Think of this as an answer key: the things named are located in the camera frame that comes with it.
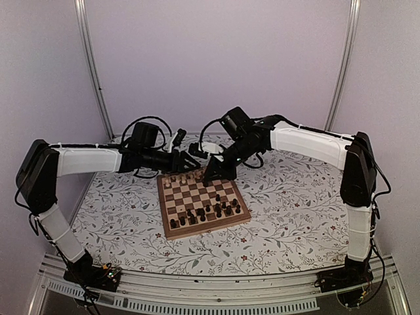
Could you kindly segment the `tall dark chess piece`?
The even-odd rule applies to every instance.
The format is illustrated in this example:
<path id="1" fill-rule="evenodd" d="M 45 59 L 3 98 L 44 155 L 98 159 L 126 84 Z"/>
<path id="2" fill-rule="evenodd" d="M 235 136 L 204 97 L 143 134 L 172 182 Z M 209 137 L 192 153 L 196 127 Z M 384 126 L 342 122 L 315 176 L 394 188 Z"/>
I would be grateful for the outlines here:
<path id="1" fill-rule="evenodd" d="M 194 214 L 191 212 L 190 209 L 187 210 L 187 215 L 190 219 L 194 217 Z"/>

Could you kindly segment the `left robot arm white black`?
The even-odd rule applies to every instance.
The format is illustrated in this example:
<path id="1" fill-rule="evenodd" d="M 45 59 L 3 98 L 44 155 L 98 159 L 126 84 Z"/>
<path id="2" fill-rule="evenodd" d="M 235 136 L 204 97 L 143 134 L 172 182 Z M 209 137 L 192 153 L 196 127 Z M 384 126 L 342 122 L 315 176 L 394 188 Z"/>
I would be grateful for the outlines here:
<path id="1" fill-rule="evenodd" d="M 95 173 L 133 173 L 140 169 L 162 173 L 185 173 L 200 168 L 200 163 L 185 151 L 177 150 L 185 137 L 182 129 L 171 133 L 158 145 L 161 127 L 151 116 L 128 125 L 133 132 L 123 134 L 118 144 L 49 144 L 35 140 L 16 175 L 17 205 L 30 212 L 36 234 L 43 233 L 56 247 L 67 266 L 67 277 L 75 283 L 93 287 L 117 283 L 117 269 L 97 267 L 91 254 L 75 236 L 63 215 L 57 198 L 57 182 L 62 177 Z"/>

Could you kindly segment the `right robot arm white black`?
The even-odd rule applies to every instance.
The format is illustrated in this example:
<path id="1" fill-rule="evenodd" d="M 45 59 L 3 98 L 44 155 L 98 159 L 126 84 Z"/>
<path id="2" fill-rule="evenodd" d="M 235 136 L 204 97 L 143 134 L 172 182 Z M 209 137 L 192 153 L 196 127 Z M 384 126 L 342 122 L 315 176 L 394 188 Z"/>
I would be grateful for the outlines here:
<path id="1" fill-rule="evenodd" d="M 367 134 L 338 135 L 298 125 L 282 115 L 251 119 L 240 107 L 224 114 L 218 123 L 233 140 L 228 148 L 204 141 L 198 150 L 208 157 L 204 182 L 234 180 L 236 167 L 254 154 L 287 151 L 318 159 L 343 171 L 340 197 L 348 211 L 348 252 L 345 265 L 317 274 L 323 292 L 370 282 L 369 259 L 377 253 L 373 237 L 380 215 L 376 178 L 383 172 L 375 161 Z"/>

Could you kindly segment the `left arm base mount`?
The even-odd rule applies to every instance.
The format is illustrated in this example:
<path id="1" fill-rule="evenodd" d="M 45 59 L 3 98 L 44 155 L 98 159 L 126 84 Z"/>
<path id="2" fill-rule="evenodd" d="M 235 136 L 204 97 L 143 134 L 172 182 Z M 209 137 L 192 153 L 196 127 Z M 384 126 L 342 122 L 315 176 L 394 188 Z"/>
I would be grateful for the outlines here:
<path id="1" fill-rule="evenodd" d="M 91 263 L 71 263 L 64 273 L 64 279 L 84 287 L 116 292 L 122 269 L 107 263 L 95 266 Z"/>

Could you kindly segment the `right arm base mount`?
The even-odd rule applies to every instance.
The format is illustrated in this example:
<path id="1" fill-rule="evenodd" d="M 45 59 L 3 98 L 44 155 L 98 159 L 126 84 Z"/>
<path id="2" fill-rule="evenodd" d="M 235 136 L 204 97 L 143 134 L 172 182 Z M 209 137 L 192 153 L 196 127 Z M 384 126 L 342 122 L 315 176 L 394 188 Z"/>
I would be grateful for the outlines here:
<path id="1" fill-rule="evenodd" d="M 340 268 L 321 271 L 316 274 L 314 287 L 322 293 L 346 289 L 338 294 L 339 302 L 346 307 L 360 306 L 367 295 L 373 280 L 368 260 L 363 262 L 345 258 L 345 265 Z"/>

